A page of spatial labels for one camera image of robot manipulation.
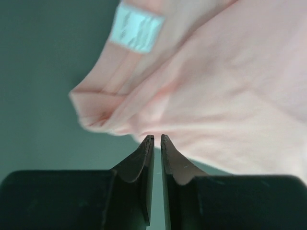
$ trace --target white label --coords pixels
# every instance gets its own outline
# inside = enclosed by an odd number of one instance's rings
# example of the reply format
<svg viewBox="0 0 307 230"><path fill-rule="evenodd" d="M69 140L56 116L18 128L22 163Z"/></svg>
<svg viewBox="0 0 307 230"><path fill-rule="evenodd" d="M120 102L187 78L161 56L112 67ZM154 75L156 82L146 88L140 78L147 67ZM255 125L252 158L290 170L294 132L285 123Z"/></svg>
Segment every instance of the white label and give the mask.
<svg viewBox="0 0 307 230"><path fill-rule="evenodd" d="M116 12L110 40L138 53L149 53L165 18L121 3Z"/></svg>

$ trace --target teal background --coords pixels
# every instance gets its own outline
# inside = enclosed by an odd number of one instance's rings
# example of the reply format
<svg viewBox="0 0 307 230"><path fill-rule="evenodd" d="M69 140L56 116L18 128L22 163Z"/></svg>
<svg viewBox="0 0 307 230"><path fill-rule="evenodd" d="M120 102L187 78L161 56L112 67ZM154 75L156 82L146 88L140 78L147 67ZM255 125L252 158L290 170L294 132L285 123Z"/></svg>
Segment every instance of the teal background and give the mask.
<svg viewBox="0 0 307 230"><path fill-rule="evenodd" d="M108 169L137 148L130 136L82 130L67 96L97 61L117 4L0 1L0 181L20 169ZM155 160L148 229L163 230L159 150Z"/></svg>

